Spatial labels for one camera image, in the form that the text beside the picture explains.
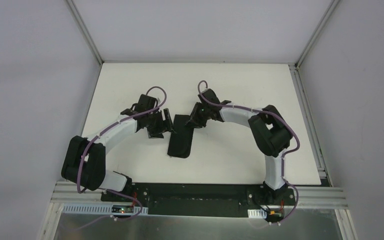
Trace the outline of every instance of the metal frame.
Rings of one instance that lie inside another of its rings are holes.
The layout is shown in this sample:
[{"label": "metal frame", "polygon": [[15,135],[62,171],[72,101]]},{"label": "metal frame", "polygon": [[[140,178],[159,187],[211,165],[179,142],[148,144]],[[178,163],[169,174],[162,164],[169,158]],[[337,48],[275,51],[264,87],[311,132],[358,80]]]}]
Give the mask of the metal frame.
[{"label": "metal frame", "polygon": [[89,33],[88,28],[85,25],[85,22],[83,21],[82,16],[79,13],[79,10],[76,7],[76,4],[73,0],[64,0],[67,4],[68,10],[70,11],[78,29],[81,32],[81,35],[83,36],[84,40],[87,43],[87,46],[89,46],[90,51],[92,51],[93,55],[95,56],[96,61],[99,65],[102,66],[104,63],[104,60],[102,59],[97,46],[94,43],[94,40],[91,37],[91,34]]},{"label": "metal frame", "polygon": [[320,22],[318,23],[313,34],[311,35],[310,40],[308,41],[307,45],[299,56],[298,61],[295,64],[298,70],[300,69],[310,50],[313,48],[316,40],[320,37],[323,29],[325,29],[326,24],[328,23],[329,19],[331,18],[332,14],[334,13],[335,9],[337,8],[340,2],[341,0],[332,0],[330,2],[329,6],[321,17]]},{"label": "metal frame", "polygon": [[86,112],[86,115],[84,116],[84,118],[82,119],[82,122],[80,124],[81,125],[80,134],[82,134],[83,130],[85,129],[86,119],[88,118],[89,111],[91,110],[92,100],[94,99],[94,94],[95,94],[95,90],[97,89],[98,79],[101,75],[102,67],[103,67],[103,64],[99,65],[99,71],[98,71],[98,74],[96,76],[96,82],[93,86],[93,91],[90,93],[90,96],[88,97],[89,102],[87,103],[87,112]]},{"label": "metal frame", "polygon": [[329,170],[325,164],[325,159],[322,154],[322,148],[320,147],[319,138],[314,126],[312,111],[310,103],[308,101],[305,87],[301,81],[300,73],[294,65],[289,65],[290,75],[292,76],[293,85],[295,86],[295,92],[298,97],[299,106],[301,107],[302,117],[304,118],[305,127],[307,129],[308,137],[313,151],[315,164],[319,170],[320,178],[325,177],[331,185],[333,185],[332,179],[329,176]]},{"label": "metal frame", "polygon": [[277,61],[237,61],[237,60],[105,60],[106,64],[288,64],[294,65],[295,62]]},{"label": "metal frame", "polygon": [[[296,188],[299,191],[299,203],[297,206],[299,209],[348,209],[344,191],[340,187],[297,186]],[[58,181],[56,182],[50,202],[55,204],[132,204],[131,201],[102,202],[102,192],[102,190],[96,190],[79,194],[75,183]]]},{"label": "metal frame", "polygon": [[53,240],[57,231],[64,203],[51,202],[46,211],[45,222],[40,229],[39,239]]},{"label": "metal frame", "polygon": [[[342,188],[297,186],[297,189],[299,191],[299,203],[297,208],[335,210],[343,239],[358,239]],[[88,210],[85,209],[84,206],[110,208],[113,204],[131,204],[131,202],[102,202],[102,192],[102,190],[96,190],[78,194],[75,183],[58,181],[50,200],[50,205],[46,213],[46,221],[41,229],[40,239],[54,239],[61,213],[69,211],[69,213],[85,214]]]}]

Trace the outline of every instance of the gray wall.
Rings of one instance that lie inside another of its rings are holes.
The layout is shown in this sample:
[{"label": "gray wall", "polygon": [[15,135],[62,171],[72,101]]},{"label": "gray wall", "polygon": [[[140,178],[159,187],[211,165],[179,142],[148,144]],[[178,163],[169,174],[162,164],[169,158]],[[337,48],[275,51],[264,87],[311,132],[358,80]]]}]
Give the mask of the gray wall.
[{"label": "gray wall", "polygon": [[300,72],[359,238],[384,239],[384,0],[343,0]]},{"label": "gray wall", "polygon": [[35,239],[99,66],[63,0],[0,0],[0,239]]},{"label": "gray wall", "polygon": [[104,60],[298,60],[331,0],[75,0]]}]

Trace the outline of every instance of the metal sheet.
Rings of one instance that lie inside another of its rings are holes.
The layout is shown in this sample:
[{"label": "metal sheet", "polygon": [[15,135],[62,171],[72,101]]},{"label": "metal sheet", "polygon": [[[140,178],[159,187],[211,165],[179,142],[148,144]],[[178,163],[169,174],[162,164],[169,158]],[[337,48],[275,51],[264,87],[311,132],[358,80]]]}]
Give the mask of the metal sheet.
[{"label": "metal sheet", "polygon": [[104,218],[77,231],[98,216],[63,213],[55,240],[242,240],[242,239],[342,239],[335,211],[298,209],[281,226],[261,219],[224,217],[140,216],[125,222]]}]

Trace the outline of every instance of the purple cable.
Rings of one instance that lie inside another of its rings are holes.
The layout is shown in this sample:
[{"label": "purple cable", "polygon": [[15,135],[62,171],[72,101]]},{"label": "purple cable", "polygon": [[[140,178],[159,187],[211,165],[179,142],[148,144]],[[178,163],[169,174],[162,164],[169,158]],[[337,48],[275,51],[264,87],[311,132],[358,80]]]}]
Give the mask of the purple cable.
[{"label": "purple cable", "polygon": [[[131,197],[131,196],[128,196],[128,195],[125,195],[125,194],[122,194],[122,193],[120,193],[120,192],[118,192],[118,191],[114,191],[114,190],[111,190],[111,189],[107,189],[107,191],[110,192],[110,193],[112,193],[112,194],[119,195],[119,196],[121,196],[121,197],[123,197],[123,198],[130,199],[130,200],[132,200],[133,202],[136,202],[136,203],[140,206],[140,210],[139,210],[137,213],[131,215],[130,217],[126,217],[126,218],[118,218],[118,217],[114,217],[114,219],[115,219],[117,222],[123,222],[123,221],[126,221],[126,220],[134,219],[134,218],[136,218],[136,217],[142,212],[143,206],[142,206],[141,202],[140,202],[139,200],[137,200],[136,198]],[[103,216],[100,216],[100,217],[98,217],[98,218],[96,218],[96,219],[94,219],[94,220],[92,220],[92,221],[86,223],[86,224],[83,225],[83,226],[79,226],[79,227],[71,228],[71,229],[68,229],[68,228],[64,227],[63,225],[61,225],[61,227],[62,227],[65,231],[74,232],[74,231],[78,231],[78,230],[80,230],[80,229],[86,228],[86,227],[88,227],[88,226],[90,226],[90,225],[92,225],[92,224],[95,224],[95,223],[99,222],[100,220],[102,220],[102,219],[104,219],[104,218],[108,218],[108,217],[111,217],[111,218],[112,218],[111,215],[103,215]]]},{"label": "purple cable", "polygon": [[137,114],[134,114],[134,115],[131,115],[131,116],[127,116],[123,119],[121,119],[120,121],[116,121],[114,122],[113,124],[109,125],[108,127],[106,127],[104,130],[102,130],[99,135],[96,135],[94,138],[92,138],[92,140],[90,140],[90,142],[87,144],[86,148],[84,149],[83,151],[83,154],[81,155],[81,159],[80,159],[80,165],[78,166],[78,172],[77,172],[77,192],[79,194],[82,194],[85,192],[86,190],[86,187],[83,188],[83,189],[80,189],[80,178],[82,176],[82,170],[83,170],[83,164],[85,163],[85,157],[86,155],[88,154],[88,151],[89,151],[89,148],[91,148],[91,145],[96,141],[98,140],[103,134],[105,134],[106,132],[108,132],[110,129],[114,128],[115,126],[119,125],[120,123],[126,121],[126,120],[129,120],[129,119],[132,119],[132,118],[135,118],[135,117],[138,117],[138,116],[142,116],[142,115],[145,115],[145,114],[149,114],[159,108],[161,108],[165,103],[166,103],[166,100],[167,100],[167,93],[164,89],[162,89],[161,87],[159,86],[153,86],[151,87],[150,89],[148,89],[148,91],[146,91],[146,95],[148,95],[148,93],[152,90],[152,89],[159,89],[162,91],[162,93],[164,94],[164,100],[160,103],[160,105],[150,109],[150,110],[146,110],[146,111],[143,111],[143,112],[140,112],[140,113],[137,113]]},{"label": "purple cable", "polygon": [[298,194],[298,189],[292,185],[291,183],[289,183],[286,179],[285,179],[285,156],[287,154],[290,154],[290,153],[293,153],[295,151],[297,151],[298,149],[300,149],[300,146],[301,146],[301,143],[300,143],[300,140],[298,139],[298,136],[297,134],[294,132],[294,130],[292,130],[292,128],[285,122],[285,120],[283,120],[280,116],[278,116],[277,114],[271,112],[271,111],[264,111],[264,110],[258,110],[258,109],[253,109],[253,108],[249,108],[249,107],[246,107],[246,106],[239,106],[239,105],[224,105],[224,104],[217,104],[217,103],[213,103],[211,101],[209,101],[208,99],[206,99],[204,97],[204,95],[202,94],[201,92],[201,89],[200,89],[200,86],[202,83],[205,83],[205,88],[208,89],[208,83],[207,81],[205,80],[202,80],[198,83],[198,93],[199,93],[199,96],[205,101],[207,102],[208,104],[210,105],[213,105],[213,106],[216,106],[216,107],[221,107],[221,108],[236,108],[236,109],[242,109],[242,110],[246,110],[246,111],[250,111],[250,112],[256,112],[256,113],[261,113],[261,114],[266,114],[266,115],[270,115],[270,116],[273,116],[275,119],[277,119],[279,122],[281,122],[285,127],[286,129],[290,132],[290,134],[292,134],[293,138],[295,139],[296,141],[296,147],[294,149],[291,149],[291,150],[288,150],[288,151],[285,151],[280,157],[282,159],[282,168],[281,168],[281,177],[283,179],[283,181],[291,188],[293,188],[296,192],[296,200],[295,200],[295,205],[293,206],[292,210],[290,211],[290,213],[284,217],[284,219],[282,219],[281,221],[279,221],[279,223],[283,222],[285,219],[287,219],[294,211],[295,209],[297,208],[297,205],[298,205],[298,199],[299,199],[299,194]]}]

